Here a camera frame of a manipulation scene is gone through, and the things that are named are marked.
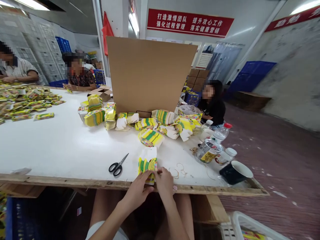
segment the red floor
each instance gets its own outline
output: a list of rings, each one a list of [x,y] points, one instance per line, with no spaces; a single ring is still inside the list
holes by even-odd
[[[227,105],[233,125],[225,147],[251,168],[270,197],[226,197],[241,211],[291,239],[320,239],[320,139],[282,119]]]

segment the red bottle cap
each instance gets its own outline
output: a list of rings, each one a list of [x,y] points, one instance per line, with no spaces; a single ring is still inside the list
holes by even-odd
[[[224,127],[226,127],[226,128],[232,128],[232,125],[231,125],[230,123],[225,123],[225,124],[224,124]]]

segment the hand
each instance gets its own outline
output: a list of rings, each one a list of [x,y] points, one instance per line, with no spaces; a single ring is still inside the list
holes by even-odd
[[[151,171],[146,171],[144,173],[140,172],[137,178],[132,182],[124,198],[121,200],[123,206],[128,208],[128,212],[131,213],[137,209],[144,203],[149,193],[153,192],[153,187],[144,189],[144,184],[151,173]]]
[[[16,79],[17,79],[16,77],[4,77],[2,81],[5,83],[13,83],[15,82]]]
[[[77,86],[76,85],[71,85],[71,84],[63,84],[63,86],[65,87],[65,88],[68,88],[68,89],[70,89],[70,90],[72,90],[72,91],[76,91],[77,90]]]
[[[156,177],[157,188],[162,199],[164,200],[172,198],[173,195],[173,177],[171,173],[164,167],[162,167],[158,172],[152,171]]]

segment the patterned shirt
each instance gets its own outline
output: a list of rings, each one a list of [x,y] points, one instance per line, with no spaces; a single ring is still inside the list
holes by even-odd
[[[37,85],[44,86],[45,83],[43,82],[41,75],[39,75],[38,70],[27,60],[14,57],[13,58],[13,66],[3,66],[3,70],[5,70],[5,74],[8,77],[28,77],[28,73],[30,71],[35,71],[38,76],[39,80],[36,82]]]
[[[90,87],[90,84],[95,84],[95,79],[92,72],[84,68],[84,75],[68,75],[68,81],[71,85],[76,85],[79,87]]]

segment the striped shirt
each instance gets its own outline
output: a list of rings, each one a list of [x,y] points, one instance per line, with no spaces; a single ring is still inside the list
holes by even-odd
[[[30,71],[35,71],[39,76],[39,80],[36,81],[36,84],[40,86],[45,85],[42,81],[41,75],[39,75],[38,70],[27,60],[14,57],[13,66],[4,65],[3,68],[5,70],[3,74],[7,75],[8,77],[28,77],[28,73]]]

